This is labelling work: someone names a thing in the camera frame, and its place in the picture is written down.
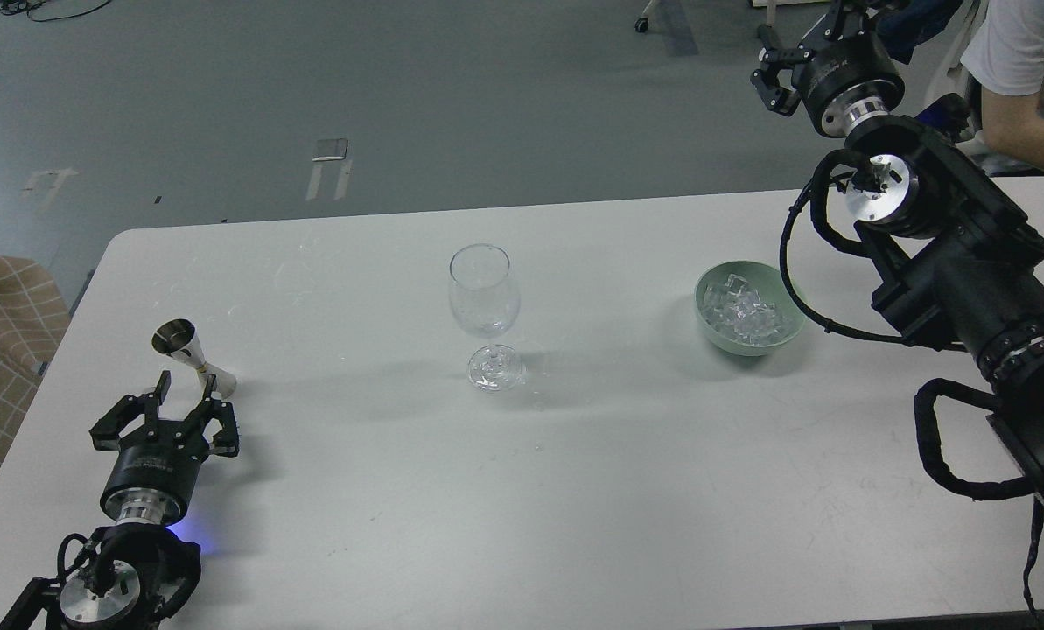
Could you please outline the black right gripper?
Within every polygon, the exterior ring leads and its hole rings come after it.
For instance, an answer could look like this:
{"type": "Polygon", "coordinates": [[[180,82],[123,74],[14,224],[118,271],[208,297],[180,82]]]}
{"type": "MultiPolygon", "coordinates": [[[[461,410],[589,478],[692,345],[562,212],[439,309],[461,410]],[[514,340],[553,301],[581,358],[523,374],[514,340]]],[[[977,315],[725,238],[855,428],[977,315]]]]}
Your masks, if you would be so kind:
{"type": "Polygon", "coordinates": [[[804,103],[810,122],[825,138],[845,138],[854,125],[877,112],[897,108],[905,83],[877,33],[874,17],[881,1],[830,1],[815,24],[813,51],[804,43],[786,47],[770,24],[759,24],[759,67],[750,75],[768,111],[789,118],[804,103]],[[779,75],[791,72],[791,87],[779,75]]]}

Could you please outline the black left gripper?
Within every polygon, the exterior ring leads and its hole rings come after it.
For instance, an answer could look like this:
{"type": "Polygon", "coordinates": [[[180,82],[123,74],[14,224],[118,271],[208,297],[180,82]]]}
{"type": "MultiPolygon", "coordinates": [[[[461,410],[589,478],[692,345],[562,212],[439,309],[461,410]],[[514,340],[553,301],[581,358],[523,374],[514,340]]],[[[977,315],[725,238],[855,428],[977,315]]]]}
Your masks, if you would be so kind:
{"type": "Polygon", "coordinates": [[[114,522],[181,522],[188,515],[201,463],[209,456],[239,456],[236,415],[233,404],[216,397],[217,375],[209,375],[203,384],[200,402],[185,417],[185,433],[177,420],[160,420],[171,383],[171,371],[163,370],[153,389],[122,397],[89,430],[95,451],[117,452],[99,499],[114,522]],[[122,437],[137,419],[142,426],[122,437]],[[210,423],[219,428],[207,440],[210,423]]]}

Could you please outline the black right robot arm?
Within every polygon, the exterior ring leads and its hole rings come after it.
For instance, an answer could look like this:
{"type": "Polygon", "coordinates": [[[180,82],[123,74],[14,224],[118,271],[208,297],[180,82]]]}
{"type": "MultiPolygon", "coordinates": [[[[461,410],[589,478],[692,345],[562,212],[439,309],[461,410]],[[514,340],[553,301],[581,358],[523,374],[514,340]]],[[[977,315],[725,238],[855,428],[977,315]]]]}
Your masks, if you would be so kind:
{"type": "Polygon", "coordinates": [[[1026,571],[1044,530],[1044,286],[1034,269],[1044,239],[1028,215],[960,151],[972,108],[938,96],[915,116],[896,115],[905,94],[877,27],[901,1],[834,1],[794,46],[770,21],[758,25],[759,67],[750,80],[767,110],[805,107],[818,135],[844,146],[818,161],[791,205],[779,242],[787,294],[826,333],[965,351],[990,389],[934,379],[914,396],[918,454],[939,487],[977,501],[1033,497],[1026,571]],[[818,314],[794,288],[788,244],[809,211],[835,250],[861,256],[881,284],[872,308],[896,331],[881,335],[818,314]],[[935,404],[946,397],[984,410],[1020,475],[958,479],[942,454],[935,404]]]}

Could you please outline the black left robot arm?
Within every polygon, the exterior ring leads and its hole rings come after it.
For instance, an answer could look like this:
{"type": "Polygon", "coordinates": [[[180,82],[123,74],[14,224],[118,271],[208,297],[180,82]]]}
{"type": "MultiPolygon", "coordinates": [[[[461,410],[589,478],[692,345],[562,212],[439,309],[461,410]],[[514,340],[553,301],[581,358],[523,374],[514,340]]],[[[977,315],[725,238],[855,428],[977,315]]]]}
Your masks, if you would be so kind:
{"type": "Polygon", "coordinates": [[[63,538],[54,577],[23,587],[2,629],[157,629],[172,619],[201,579],[201,547],[173,533],[188,515],[201,464],[239,453],[236,415],[218,376],[203,379],[201,398],[179,420],[160,406],[172,382],[118,400],[89,430],[115,463],[99,508],[109,526],[63,538]]]}

